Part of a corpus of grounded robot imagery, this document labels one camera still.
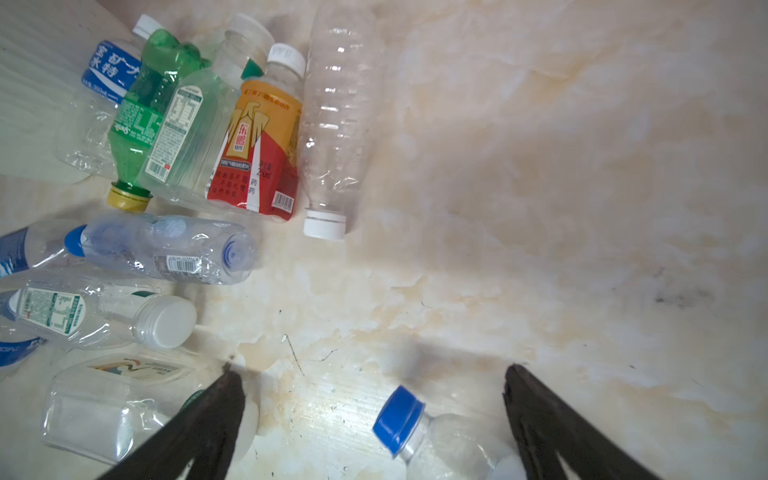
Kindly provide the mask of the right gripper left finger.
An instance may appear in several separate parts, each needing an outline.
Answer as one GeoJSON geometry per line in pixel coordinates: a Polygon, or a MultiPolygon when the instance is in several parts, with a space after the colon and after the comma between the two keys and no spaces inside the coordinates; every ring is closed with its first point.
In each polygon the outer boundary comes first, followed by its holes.
{"type": "Polygon", "coordinates": [[[103,479],[223,479],[234,457],[245,392],[227,370],[103,479]]]}

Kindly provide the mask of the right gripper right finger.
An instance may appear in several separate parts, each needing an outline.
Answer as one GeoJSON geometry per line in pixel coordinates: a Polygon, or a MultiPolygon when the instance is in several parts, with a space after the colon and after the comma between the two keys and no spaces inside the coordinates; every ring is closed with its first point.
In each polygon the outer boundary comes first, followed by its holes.
{"type": "Polygon", "coordinates": [[[529,479],[565,479],[565,466],[581,479],[658,478],[525,366],[508,367],[503,399],[529,479]]]}

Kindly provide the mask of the blue label bottle blue cap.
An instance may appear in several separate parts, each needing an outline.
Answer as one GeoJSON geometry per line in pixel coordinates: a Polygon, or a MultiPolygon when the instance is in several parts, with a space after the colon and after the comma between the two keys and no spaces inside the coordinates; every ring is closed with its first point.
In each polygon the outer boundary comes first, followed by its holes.
{"type": "Polygon", "coordinates": [[[426,404],[398,386],[372,427],[408,479],[525,479],[525,467],[510,443],[473,419],[432,416],[426,404]]]}

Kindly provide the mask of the orange red drink bottle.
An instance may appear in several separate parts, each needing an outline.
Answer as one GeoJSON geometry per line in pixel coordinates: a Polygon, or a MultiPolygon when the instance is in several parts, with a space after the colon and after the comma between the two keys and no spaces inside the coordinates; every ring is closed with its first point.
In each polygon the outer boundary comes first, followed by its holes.
{"type": "Polygon", "coordinates": [[[243,81],[206,191],[208,201],[283,221],[292,217],[305,69],[297,49],[276,43],[265,73],[243,81]]]}

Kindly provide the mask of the clear ribbed bottle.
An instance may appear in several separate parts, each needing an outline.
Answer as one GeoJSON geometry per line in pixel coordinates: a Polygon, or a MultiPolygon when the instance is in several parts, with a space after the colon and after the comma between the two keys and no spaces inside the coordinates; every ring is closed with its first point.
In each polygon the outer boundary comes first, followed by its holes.
{"type": "Polygon", "coordinates": [[[298,165],[308,204],[303,233],[344,238],[372,149],[383,40],[369,1],[326,1],[308,51],[298,165]]]}

